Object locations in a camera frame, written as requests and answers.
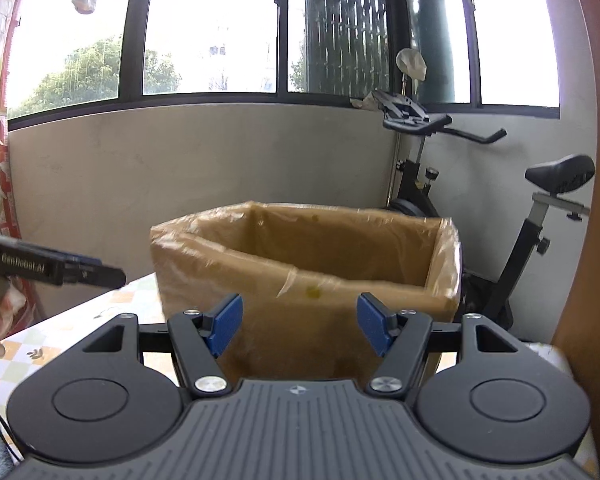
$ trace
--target white wall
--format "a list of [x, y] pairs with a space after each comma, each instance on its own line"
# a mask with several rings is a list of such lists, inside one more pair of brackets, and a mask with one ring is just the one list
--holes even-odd
[[[152, 225], [259, 200], [382, 205], [392, 133], [379, 114], [227, 104], [142, 108], [41, 124], [10, 135], [25, 240], [152, 272]], [[101, 293], [39, 287], [47, 315]]]
[[[560, 120], [513, 116], [454, 116], [454, 126], [487, 135], [504, 127], [509, 135], [492, 146], [434, 136], [424, 151], [423, 168], [440, 170], [431, 191], [436, 208], [452, 216], [461, 234], [465, 262], [497, 278], [538, 190], [524, 178], [528, 166], [571, 153], [596, 155], [596, 91], [586, 26], [579, 0], [547, 0], [554, 30], [560, 81]], [[521, 46], [533, 55], [533, 38]], [[522, 62], [521, 59], [511, 62]], [[532, 75], [520, 71], [520, 77]], [[592, 184], [569, 195], [590, 204]], [[543, 235], [545, 254], [534, 254], [511, 304], [513, 332], [549, 341], [564, 307], [578, 265], [587, 220], [576, 224], [551, 210]]]

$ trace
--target window frame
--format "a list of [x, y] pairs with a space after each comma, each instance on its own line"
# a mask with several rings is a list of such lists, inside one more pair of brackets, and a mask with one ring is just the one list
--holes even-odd
[[[151, 0], [128, 0], [120, 56], [118, 97], [54, 108], [9, 119], [9, 131], [67, 118], [117, 110], [185, 104], [267, 103], [305, 104], [352, 108], [349, 96], [290, 92], [288, 77], [288, 0], [278, 0], [277, 81], [275, 92], [179, 92], [144, 95], [144, 48]], [[407, 0], [385, 0], [389, 60], [410, 46]], [[507, 114], [537, 118], [560, 118], [560, 107], [526, 105], [485, 105], [481, 101], [480, 58], [473, 0], [462, 0], [469, 52], [471, 102], [423, 103], [430, 113]], [[402, 75], [395, 63], [389, 72], [390, 90], [399, 92]]]

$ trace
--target tree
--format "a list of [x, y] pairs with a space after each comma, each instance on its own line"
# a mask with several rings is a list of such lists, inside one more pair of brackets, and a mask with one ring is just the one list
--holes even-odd
[[306, 45], [300, 42], [300, 59], [291, 63], [291, 84], [296, 92], [306, 92]]
[[[122, 38], [112, 36], [77, 48], [64, 60], [62, 72], [47, 74], [22, 104], [9, 110], [9, 117], [51, 110], [118, 96]], [[144, 53], [144, 93], [175, 92], [181, 77], [170, 55], [155, 50]]]

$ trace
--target sky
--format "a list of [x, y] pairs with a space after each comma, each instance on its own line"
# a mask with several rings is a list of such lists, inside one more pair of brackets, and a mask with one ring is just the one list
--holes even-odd
[[[13, 38], [7, 100], [15, 107], [76, 48], [122, 34], [128, 0], [97, 0], [82, 15], [71, 0], [23, 0]], [[475, 0], [485, 103], [558, 105], [555, 49], [544, 0]], [[468, 101], [461, 0], [445, 0], [456, 100]], [[146, 47], [170, 53], [178, 91], [208, 91], [224, 73], [228, 91], [275, 91], [277, 8], [273, 0], [151, 0]], [[289, 0], [289, 66], [304, 39], [304, 0]], [[225, 47], [225, 56], [209, 48]]]

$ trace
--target gray ribbed surface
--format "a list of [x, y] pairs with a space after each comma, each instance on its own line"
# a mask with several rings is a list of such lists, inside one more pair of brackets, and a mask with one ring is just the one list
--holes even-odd
[[192, 405], [171, 437], [140, 458], [73, 471], [27, 460], [8, 479], [588, 478], [567, 459], [521, 469], [481, 466], [419, 431], [400, 403], [364, 396], [351, 381], [245, 381], [232, 396]]

